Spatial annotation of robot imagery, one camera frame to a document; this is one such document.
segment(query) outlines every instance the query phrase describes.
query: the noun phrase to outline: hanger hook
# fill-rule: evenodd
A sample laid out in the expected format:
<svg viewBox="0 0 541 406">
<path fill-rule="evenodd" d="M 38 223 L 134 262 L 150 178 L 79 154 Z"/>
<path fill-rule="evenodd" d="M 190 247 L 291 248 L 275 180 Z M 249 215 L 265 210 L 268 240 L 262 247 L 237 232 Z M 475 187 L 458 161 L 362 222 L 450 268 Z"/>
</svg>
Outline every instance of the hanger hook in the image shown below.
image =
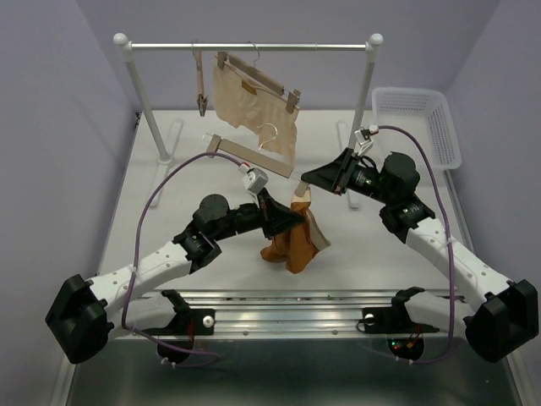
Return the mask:
<svg viewBox="0 0 541 406">
<path fill-rule="evenodd" d="M 271 125 L 272 128 L 274 129 L 274 132 L 276 133 L 276 135 L 274 136 L 274 138 L 273 138 L 272 140 L 268 140 L 268 141 L 262 142 L 262 143 L 260 144 L 260 147 L 258 148 L 257 151 L 261 151 L 261 148 L 263 148 L 263 145 L 268 144 L 269 142 L 274 141 L 274 140 L 278 137 L 278 129 L 276 128 L 276 126 L 275 126 L 273 123 L 264 123 L 264 124 L 258 125 L 257 128 L 260 129 L 260 128 L 263 127 L 264 125 Z"/>
<path fill-rule="evenodd" d="M 259 61 L 260 58 L 261 58 L 261 52 L 260 52 L 259 48 L 257 47 L 257 45 L 255 45 L 252 41 L 248 41 L 248 44 L 252 44 L 252 45 L 254 46 L 255 50 L 257 51 L 257 58 L 256 58 L 256 59 L 254 60 L 254 62 L 253 62 L 253 65 L 254 65 L 254 68 L 255 68 L 255 63 L 256 63 L 257 61 Z"/>
</svg>

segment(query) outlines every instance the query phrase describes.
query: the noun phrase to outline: purple cable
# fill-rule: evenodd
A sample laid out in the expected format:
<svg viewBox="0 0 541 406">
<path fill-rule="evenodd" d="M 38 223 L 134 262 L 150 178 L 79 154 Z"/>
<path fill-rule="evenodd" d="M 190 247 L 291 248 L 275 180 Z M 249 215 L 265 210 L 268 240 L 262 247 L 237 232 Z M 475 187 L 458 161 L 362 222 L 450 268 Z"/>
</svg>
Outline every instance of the purple cable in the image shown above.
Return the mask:
<svg viewBox="0 0 541 406">
<path fill-rule="evenodd" d="M 434 171 L 432 170 L 432 167 L 430 166 L 429 159 L 427 158 L 426 153 L 423 150 L 423 147 L 418 143 L 415 137 L 411 135 L 410 133 L 408 133 L 405 129 L 401 129 L 400 127 L 395 127 L 394 125 L 381 125 L 380 129 L 392 129 L 394 131 L 398 131 L 399 133 L 404 134 L 413 142 L 413 144 L 415 144 L 415 146 L 421 153 L 424 164 L 426 165 L 426 168 L 429 171 L 429 176 L 430 176 L 430 180 L 432 181 L 432 187 L 434 188 L 436 201 L 438 202 L 438 207 L 440 208 L 441 216 L 443 217 L 443 223 L 444 223 L 444 228 L 445 228 L 445 238 L 447 241 L 450 241 L 451 240 L 451 225 L 449 224 L 449 217 L 447 216 L 447 212 L 445 211 L 443 202 L 441 201 L 440 192 L 438 191 L 438 185 L 436 183 L 436 178 L 434 176 Z M 435 362 L 439 362 L 439 361 L 449 358 L 453 354 L 453 351 L 454 351 L 454 348 L 452 347 L 452 342 L 453 342 L 453 335 L 455 332 L 455 299 L 456 298 L 455 298 L 455 256 L 453 254 L 452 244 L 447 244 L 447 253 L 449 255 L 449 330 L 447 333 L 447 351 L 445 352 L 445 354 L 434 359 L 413 361 L 414 364 L 418 364 L 418 365 L 433 364 Z M 381 353 L 379 351 L 376 351 L 376 352 L 378 352 L 379 354 L 385 355 L 389 358 L 393 358 L 393 359 L 395 358 L 394 355 Z"/>
<path fill-rule="evenodd" d="M 139 247 L 140 247 L 140 241 L 141 241 L 141 228 L 143 227 L 143 221 L 145 220 L 146 212 L 150 208 L 150 203 L 156 197 L 156 195 L 158 194 L 160 189 L 163 188 L 163 186 L 173 176 L 175 176 L 178 172 L 180 172 L 181 169 L 187 167 L 190 163 L 202 158 L 203 156 L 219 156 L 221 158 L 225 158 L 225 159 L 233 162 L 237 166 L 241 165 L 241 162 L 238 161 L 237 159 L 233 158 L 232 156 L 221 154 L 219 152 L 204 152 L 202 154 L 199 154 L 199 155 L 196 155 L 196 156 L 193 156 L 193 157 L 189 158 L 186 162 L 181 163 L 178 167 L 176 167 L 173 171 L 171 171 L 171 173 L 169 173 L 161 181 L 161 183 L 158 185 L 156 190 L 154 190 L 154 192 L 152 192 L 152 195 L 150 195 L 148 201 L 145 204 L 145 208 L 143 209 L 143 212 L 141 213 L 141 218 L 139 219 L 139 223 L 137 224 L 137 232 L 135 234 L 135 253 L 134 253 L 134 268 L 135 268 L 135 271 L 137 271 L 137 269 L 139 267 Z M 209 366 L 209 365 L 215 364 L 215 362 L 217 362 L 221 358 L 219 354 L 212 353 L 212 352 L 209 352 L 209 351 L 194 351 L 192 349 L 175 347 L 174 345 L 171 345 L 169 343 L 165 343 L 165 342 L 163 342 L 162 340 L 160 340 L 160 339 L 158 339 L 156 337 L 152 337 L 150 334 L 147 334 L 146 332 L 143 332 L 142 330 L 140 330 L 138 328 L 135 328 L 134 326 L 132 326 L 132 327 L 128 326 L 126 324 L 126 317 L 128 315 L 129 301 L 131 300 L 132 292 L 134 291 L 134 285 L 135 285 L 135 272 L 132 272 L 131 278 L 129 279 L 128 290 L 126 291 L 126 299 L 124 300 L 124 308 L 123 308 L 122 319 L 121 319 L 122 320 L 122 328 L 124 330 L 128 330 L 130 332 L 134 332 L 136 334 L 139 334 L 141 337 L 144 337 L 144 338 L 146 338 L 148 340 L 151 340 L 153 343 L 161 345 L 164 348 L 171 349 L 172 351 L 177 351 L 179 353 L 185 353 L 185 354 L 205 355 L 205 356 L 210 356 L 210 357 L 214 358 L 211 361 L 207 361 L 207 362 L 203 362 L 203 363 L 199 363 L 199 364 L 175 365 L 175 367 L 177 367 L 177 368 L 199 368 L 199 367 L 202 367 L 202 366 Z"/>
</svg>

